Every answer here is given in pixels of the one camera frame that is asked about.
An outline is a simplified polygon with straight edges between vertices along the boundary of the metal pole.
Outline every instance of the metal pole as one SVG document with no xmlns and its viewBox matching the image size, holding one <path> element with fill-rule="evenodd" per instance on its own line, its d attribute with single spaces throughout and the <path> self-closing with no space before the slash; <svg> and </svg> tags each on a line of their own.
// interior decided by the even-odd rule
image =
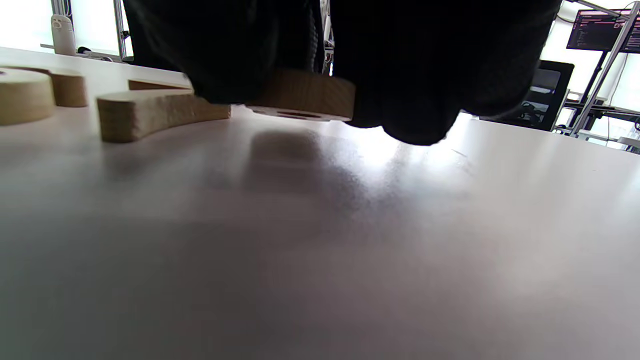
<svg viewBox="0 0 640 360">
<path fill-rule="evenodd" d="M 60 6 L 60 0 L 51 0 L 51 8 L 54 15 L 64 15 L 62 13 L 62 7 Z"/>
<path fill-rule="evenodd" d="M 617 13 L 617 12 L 615 12 L 613 10 L 609 10 L 607 8 L 603 8 L 600 5 L 592 4 L 592 3 L 588 2 L 588 1 L 576 0 L 576 1 L 571 1 L 571 2 L 572 3 L 579 3 L 579 4 L 582 4 L 584 6 L 588 6 L 588 7 L 592 8 L 592 9 L 598 10 L 599 12 L 608 13 L 611 16 L 621 17 L 622 19 L 625 19 L 625 20 L 629 20 L 629 18 L 630 18 L 630 17 L 628 17 L 626 15 L 623 15 L 621 13 Z"/>
<path fill-rule="evenodd" d="M 582 113 L 580 114 L 578 121 L 576 122 L 573 129 L 571 130 L 571 136 L 577 136 L 578 131 L 580 131 L 584 127 L 584 124 L 587 121 L 587 118 L 589 117 L 589 112 L 591 111 L 591 108 L 596 102 L 596 97 L 598 96 L 598 92 L 600 92 L 600 89 L 602 88 L 602 84 L 604 83 L 604 80 L 607 77 L 607 74 L 611 70 L 611 67 L 613 66 L 613 62 L 616 60 L 616 57 L 618 56 L 620 49 L 622 49 L 622 46 L 624 45 L 625 41 L 627 41 L 627 36 L 629 35 L 631 28 L 633 28 L 638 11 L 640 10 L 640 1 L 634 1 L 633 4 L 634 4 L 634 7 L 631 8 L 630 17 L 628 18 L 625 25 L 622 27 L 622 30 L 620 31 L 620 35 L 618 35 L 618 39 L 616 40 L 616 43 L 613 45 L 613 50 L 611 50 L 611 55 L 607 60 L 607 63 L 604 65 L 602 74 L 600 75 L 600 78 L 598 78 L 598 82 L 596 83 L 596 86 L 593 89 L 593 93 L 591 93 L 591 95 L 589 96 L 589 99 L 587 100 L 587 103 L 584 105 L 584 108 L 582 109 Z"/>
<path fill-rule="evenodd" d="M 603 51 L 602 55 L 600 55 L 600 59 L 598 60 L 598 65 L 596 65 L 596 69 L 593 71 L 593 74 L 591 75 L 591 79 L 589 79 L 587 88 L 584 89 L 584 93 L 580 97 L 579 104 L 584 105 L 587 103 L 587 98 L 589 97 L 589 93 L 591 92 L 591 89 L 593 88 L 593 84 L 596 82 L 596 79 L 598 79 L 598 74 L 600 73 L 600 71 L 602 71 L 602 65 L 604 64 L 604 61 L 607 59 L 607 54 L 609 54 L 608 51 Z M 575 113 L 571 117 L 571 121 L 567 126 L 570 128 L 573 128 L 575 126 L 576 120 L 578 120 L 578 117 L 580 116 L 581 113 L 582 113 L 581 110 L 579 109 L 575 110 Z"/>
<path fill-rule="evenodd" d="M 120 61 L 127 56 L 127 47 L 122 36 L 122 0 L 113 0 L 113 9 L 116 15 L 116 31 L 118 32 L 118 52 L 120 53 Z"/>
</svg>

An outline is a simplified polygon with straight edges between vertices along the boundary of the table surface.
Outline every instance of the table surface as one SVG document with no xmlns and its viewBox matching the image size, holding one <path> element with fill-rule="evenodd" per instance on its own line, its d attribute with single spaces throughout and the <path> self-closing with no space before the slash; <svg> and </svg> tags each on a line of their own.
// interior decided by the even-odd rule
<svg viewBox="0 0 640 360">
<path fill-rule="evenodd" d="M 0 48 L 91 97 L 180 74 Z M 2 359 L 637 359 L 640 157 L 459 119 L 0 127 Z"/>
</svg>

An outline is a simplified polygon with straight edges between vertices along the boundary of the computer screen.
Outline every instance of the computer screen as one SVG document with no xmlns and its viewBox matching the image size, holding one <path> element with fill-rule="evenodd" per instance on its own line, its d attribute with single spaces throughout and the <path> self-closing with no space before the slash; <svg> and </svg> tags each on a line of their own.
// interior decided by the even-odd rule
<svg viewBox="0 0 640 360">
<path fill-rule="evenodd" d="M 623 15 L 631 13 L 628 9 L 614 9 Z M 569 36 L 567 49 L 611 51 L 620 35 L 625 20 L 597 10 L 580 10 L 573 23 L 573 31 Z M 634 22 L 627 41 L 621 52 L 640 53 L 640 22 Z"/>
</svg>

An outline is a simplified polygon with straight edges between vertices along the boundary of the curved wooden block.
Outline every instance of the curved wooden block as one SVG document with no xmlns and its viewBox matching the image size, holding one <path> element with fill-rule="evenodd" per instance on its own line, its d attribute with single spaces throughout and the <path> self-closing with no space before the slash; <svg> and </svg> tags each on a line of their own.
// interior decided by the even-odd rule
<svg viewBox="0 0 640 360">
<path fill-rule="evenodd" d="M 134 142 L 175 126 L 228 119 L 228 105 L 213 105 L 192 90 L 137 90 L 98 97 L 102 141 Z"/>
<path fill-rule="evenodd" d="M 55 108 L 49 76 L 0 68 L 0 125 L 42 120 Z"/>
<path fill-rule="evenodd" d="M 49 75 L 53 85 L 56 105 L 68 108 L 83 108 L 88 105 L 84 77 L 78 71 L 56 68 L 0 65 L 7 69 L 35 71 Z"/>
<path fill-rule="evenodd" d="M 246 104 L 255 113 L 315 121 L 353 118 L 356 86 L 332 76 L 278 69 L 258 99 Z"/>
<path fill-rule="evenodd" d="M 162 90 L 162 89 L 190 89 L 189 85 L 179 85 L 165 83 L 164 81 L 154 81 L 145 79 L 130 79 L 129 90 Z"/>
</svg>

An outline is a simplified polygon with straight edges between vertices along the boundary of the office chair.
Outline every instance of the office chair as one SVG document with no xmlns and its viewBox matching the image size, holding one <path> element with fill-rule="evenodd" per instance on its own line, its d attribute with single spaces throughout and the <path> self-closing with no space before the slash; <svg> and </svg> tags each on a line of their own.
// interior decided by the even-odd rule
<svg viewBox="0 0 640 360">
<path fill-rule="evenodd" d="M 481 120 L 551 131 L 568 93 L 574 64 L 541 60 L 522 104 L 496 117 Z"/>
</svg>

